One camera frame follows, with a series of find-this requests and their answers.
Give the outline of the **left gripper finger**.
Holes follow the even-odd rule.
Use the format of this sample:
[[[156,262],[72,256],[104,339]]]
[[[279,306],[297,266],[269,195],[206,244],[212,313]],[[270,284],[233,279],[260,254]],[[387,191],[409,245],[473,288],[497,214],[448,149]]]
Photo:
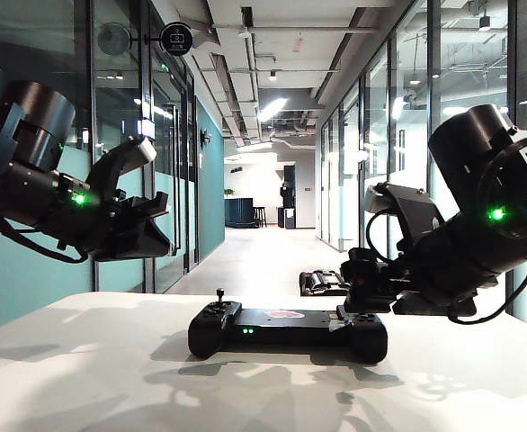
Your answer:
[[[169,238],[157,225],[152,220],[145,220],[107,235],[93,251],[93,259],[106,262],[163,257],[171,252],[171,248]]]
[[[169,196],[157,192],[153,199],[130,197],[126,200],[128,215],[135,219],[152,219],[169,213]]]

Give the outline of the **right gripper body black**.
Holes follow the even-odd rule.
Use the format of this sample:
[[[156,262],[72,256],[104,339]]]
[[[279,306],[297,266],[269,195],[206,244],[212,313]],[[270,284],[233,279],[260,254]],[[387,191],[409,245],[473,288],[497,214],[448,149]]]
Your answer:
[[[396,314],[474,315],[478,288],[478,245],[461,241],[397,243],[400,254],[380,269],[379,294],[405,296]]]

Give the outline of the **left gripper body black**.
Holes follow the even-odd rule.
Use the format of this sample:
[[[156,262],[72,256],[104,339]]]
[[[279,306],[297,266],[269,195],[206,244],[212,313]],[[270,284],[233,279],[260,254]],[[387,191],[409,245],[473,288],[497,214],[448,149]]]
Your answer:
[[[121,206],[118,177],[88,184],[74,177],[60,177],[58,185],[58,240],[90,253],[95,260],[121,260],[113,236],[119,230]]]

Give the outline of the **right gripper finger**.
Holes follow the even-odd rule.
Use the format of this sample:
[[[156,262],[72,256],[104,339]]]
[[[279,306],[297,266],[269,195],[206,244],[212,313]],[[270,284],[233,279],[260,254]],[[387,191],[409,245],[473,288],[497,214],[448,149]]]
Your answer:
[[[375,252],[366,247],[352,247],[348,257],[340,266],[343,279],[354,287],[376,289],[381,283],[381,274]]]
[[[352,287],[344,301],[344,309],[349,313],[389,313],[391,304],[397,300],[395,294],[365,292]]]

